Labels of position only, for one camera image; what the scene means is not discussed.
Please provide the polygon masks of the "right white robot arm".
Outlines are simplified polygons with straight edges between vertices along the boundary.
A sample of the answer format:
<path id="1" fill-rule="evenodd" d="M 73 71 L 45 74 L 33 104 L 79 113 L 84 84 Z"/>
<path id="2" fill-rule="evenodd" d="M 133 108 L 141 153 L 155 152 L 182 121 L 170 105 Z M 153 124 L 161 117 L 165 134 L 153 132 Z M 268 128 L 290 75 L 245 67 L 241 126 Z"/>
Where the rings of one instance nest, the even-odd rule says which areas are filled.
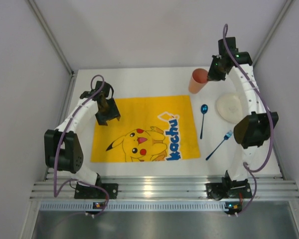
<path id="1" fill-rule="evenodd" d="M 272 151 L 273 132 L 279 116 L 269 110 L 260 96 L 250 54 L 238 50 L 235 37 L 220 39 L 218 51 L 218 55 L 212 57 L 207 79 L 218 82 L 229 78 L 236 89 L 233 97 L 241 110 L 233 129 L 238 146 L 223 178 L 229 188 L 236 188 L 247 183 L 248 166 L 265 141 L 270 142 L 269 151 Z"/>

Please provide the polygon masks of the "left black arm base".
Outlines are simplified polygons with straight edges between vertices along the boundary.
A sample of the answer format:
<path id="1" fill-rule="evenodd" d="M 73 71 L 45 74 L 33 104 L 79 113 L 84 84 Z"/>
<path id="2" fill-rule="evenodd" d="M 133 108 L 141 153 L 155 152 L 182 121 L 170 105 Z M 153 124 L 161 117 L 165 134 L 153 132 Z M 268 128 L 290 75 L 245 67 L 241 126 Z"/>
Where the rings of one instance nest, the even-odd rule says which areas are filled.
<path id="1" fill-rule="evenodd" d="M 118 195 L 119 185 L 117 183 L 103 183 L 101 185 L 109 196 L 106 196 L 105 192 L 94 187 L 76 185 L 76 191 L 74 194 L 75 199 L 116 199 Z"/>

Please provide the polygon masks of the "orange plastic cup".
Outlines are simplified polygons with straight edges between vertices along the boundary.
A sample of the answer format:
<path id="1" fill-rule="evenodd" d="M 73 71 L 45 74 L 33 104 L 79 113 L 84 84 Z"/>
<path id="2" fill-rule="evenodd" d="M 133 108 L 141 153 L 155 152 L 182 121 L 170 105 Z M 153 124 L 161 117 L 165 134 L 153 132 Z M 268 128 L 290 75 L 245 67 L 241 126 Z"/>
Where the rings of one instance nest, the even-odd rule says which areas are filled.
<path id="1" fill-rule="evenodd" d="M 192 72 L 188 90 L 192 94 L 197 94 L 208 83 L 208 71 L 197 68 Z"/>

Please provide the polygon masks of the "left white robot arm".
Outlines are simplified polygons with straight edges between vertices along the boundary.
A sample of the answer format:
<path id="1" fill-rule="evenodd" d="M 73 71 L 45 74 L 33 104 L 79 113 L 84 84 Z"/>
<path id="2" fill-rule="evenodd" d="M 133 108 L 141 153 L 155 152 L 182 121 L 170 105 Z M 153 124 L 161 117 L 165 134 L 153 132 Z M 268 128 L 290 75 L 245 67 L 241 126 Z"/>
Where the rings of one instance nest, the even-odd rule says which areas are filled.
<path id="1" fill-rule="evenodd" d="M 106 126 L 108 121 L 121 115 L 113 98 L 113 87 L 101 80 L 95 84 L 91 80 L 91 90 L 84 91 L 74 110 L 55 129 L 44 134 L 45 164 L 55 171 L 70 172 L 75 179 L 90 185 L 100 185 L 99 174 L 84 165 L 84 155 L 78 134 L 90 119 L 95 118 L 99 126 Z"/>

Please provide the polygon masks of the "yellow Pikachu cloth placemat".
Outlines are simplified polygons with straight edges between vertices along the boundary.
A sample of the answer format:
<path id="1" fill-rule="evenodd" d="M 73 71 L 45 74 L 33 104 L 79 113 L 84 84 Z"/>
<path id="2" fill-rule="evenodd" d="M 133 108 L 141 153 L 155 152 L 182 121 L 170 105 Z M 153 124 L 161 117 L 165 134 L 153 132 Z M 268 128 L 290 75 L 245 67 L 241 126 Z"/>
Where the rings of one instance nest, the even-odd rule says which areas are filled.
<path id="1" fill-rule="evenodd" d="M 115 100 L 121 117 L 95 125 L 91 162 L 127 163 L 200 157 L 188 95 Z"/>

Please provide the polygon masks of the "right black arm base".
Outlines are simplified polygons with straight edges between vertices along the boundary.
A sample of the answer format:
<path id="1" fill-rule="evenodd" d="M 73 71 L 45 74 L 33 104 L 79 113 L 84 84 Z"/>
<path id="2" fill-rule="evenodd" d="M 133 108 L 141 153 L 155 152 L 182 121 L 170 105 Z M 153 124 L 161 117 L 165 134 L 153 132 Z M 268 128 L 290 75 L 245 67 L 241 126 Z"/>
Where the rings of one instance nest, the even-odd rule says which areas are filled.
<path id="1" fill-rule="evenodd" d="M 222 177 L 220 183 L 207 183 L 206 193 L 208 199 L 217 201 L 222 199 L 250 199 L 252 197 L 251 187 L 247 179 L 232 181 L 228 175 Z"/>

